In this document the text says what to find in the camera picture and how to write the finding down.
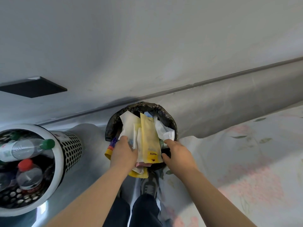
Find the green bottle cap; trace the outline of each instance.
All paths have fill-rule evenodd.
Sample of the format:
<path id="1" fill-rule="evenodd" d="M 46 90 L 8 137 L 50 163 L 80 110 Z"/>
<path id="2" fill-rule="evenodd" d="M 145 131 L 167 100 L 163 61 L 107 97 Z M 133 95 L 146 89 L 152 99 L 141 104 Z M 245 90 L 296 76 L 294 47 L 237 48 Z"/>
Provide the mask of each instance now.
<path id="1" fill-rule="evenodd" d="M 40 148 L 43 150 L 50 150 L 52 148 L 54 148 L 55 146 L 55 141 L 52 139 L 46 139 L 42 142 L 42 144 L 40 145 Z"/>
<path id="2" fill-rule="evenodd" d="M 19 133 L 15 132 L 11 135 L 11 140 L 17 141 L 20 139 L 20 137 L 21 137 L 21 135 Z"/>

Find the trash can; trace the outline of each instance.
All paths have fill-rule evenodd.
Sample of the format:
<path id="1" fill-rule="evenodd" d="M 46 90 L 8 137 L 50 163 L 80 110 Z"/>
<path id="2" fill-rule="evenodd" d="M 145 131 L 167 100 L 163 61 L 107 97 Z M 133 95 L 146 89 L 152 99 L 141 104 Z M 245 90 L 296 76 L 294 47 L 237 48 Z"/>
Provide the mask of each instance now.
<path id="1" fill-rule="evenodd" d="M 125 108 L 119 110 L 112 117 L 109 119 L 106 130 L 105 130 L 105 140 L 111 142 L 113 138 L 116 136 L 119 130 L 122 130 L 123 123 L 120 119 L 120 115 L 124 112 L 130 111 L 134 115 L 140 117 L 140 113 L 149 112 L 152 116 L 157 115 L 159 120 L 167 127 L 173 129 L 175 131 L 175 141 L 178 141 L 178 130 L 177 125 L 173 117 L 160 105 L 155 103 L 148 103 L 148 102 L 139 102 L 135 104 L 130 104 Z M 162 149 L 162 153 L 167 154 L 169 157 L 170 149 Z M 152 164 L 152 166 L 148 167 L 149 172 L 153 172 L 155 170 L 164 168 L 166 166 L 165 163 L 156 163 Z"/>
<path id="2" fill-rule="evenodd" d="M 55 171 L 49 187 L 37 201 L 15 209 L 0 207 L 1 217 L 21 215 L 42 205 L 55 192 L 68 171 L 79 161 L 82 155 L 82 142 L 77 135 L 71 132 L 48 131 L 43 127 L 31 124 L 13 124 L 1 127 L 0 136 L 5 132 L 17 130 L 27 130 L 36 133 L 43 139 L 53 139 L 55 141 L 55 147 L 52 149 L 55 159 Z"/>

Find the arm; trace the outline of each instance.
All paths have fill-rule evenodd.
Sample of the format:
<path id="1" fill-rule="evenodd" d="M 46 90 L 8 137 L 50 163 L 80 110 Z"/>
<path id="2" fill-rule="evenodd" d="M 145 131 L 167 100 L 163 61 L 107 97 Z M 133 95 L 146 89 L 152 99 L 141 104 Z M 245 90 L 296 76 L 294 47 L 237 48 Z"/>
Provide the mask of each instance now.
<path id="1" fill-rule="evenodd" d="M 123 180 L 135 166 L 137 158 L 138 151 L 132 152 L 127 137 L 122 136 L 112 153 L 109 170 L 46 226 L 102 226 Z"/>
<path id="2" fill-rule="evenodd" d="M 186 147 L 172 140 L 165 140 L 165 143 L 172 156 L 162 154 L 162 158 L 184 183 L 207 227 L 256 227 L 204 177 Z"/>

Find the hand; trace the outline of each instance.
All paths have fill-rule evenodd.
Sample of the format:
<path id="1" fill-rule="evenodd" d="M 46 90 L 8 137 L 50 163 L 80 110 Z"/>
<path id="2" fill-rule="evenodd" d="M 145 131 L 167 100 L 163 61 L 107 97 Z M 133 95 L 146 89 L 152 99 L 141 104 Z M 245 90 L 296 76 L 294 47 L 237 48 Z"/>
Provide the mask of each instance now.
<path id="1" fill-rule="evenodd" d="M 162 159 L 180 180 L 190 176 L 192 170 L 199 171 L 197 164 L 191 155 L 191 152 L 181 143 L 173 140 L 165 140 L 164 143 L 170 148 L 171 158 L 166 154 L 162 154 Z"/>
<path id="2" fill-rule="evenodd" d="M 127 174 L 134 168 L 138 159 L 138 150 L 131 150 L 127 136 L 121 136 L 116 143 L 111 156 L 110 168 L 119 168 L 122 173 Z"/>

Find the red bottle cap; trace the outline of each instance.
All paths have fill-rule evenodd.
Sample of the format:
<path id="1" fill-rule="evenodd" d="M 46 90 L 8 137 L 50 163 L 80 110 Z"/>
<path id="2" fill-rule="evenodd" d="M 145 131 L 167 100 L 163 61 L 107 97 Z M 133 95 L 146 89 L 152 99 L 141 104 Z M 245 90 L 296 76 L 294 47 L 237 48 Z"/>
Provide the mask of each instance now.
<path id="1" fill-rule="evenodd" d="M 33 168 L 33 161 L 31 159 L 24 159 L 19 162 L 18 167 L 21 172 L 28 171 Z"/>

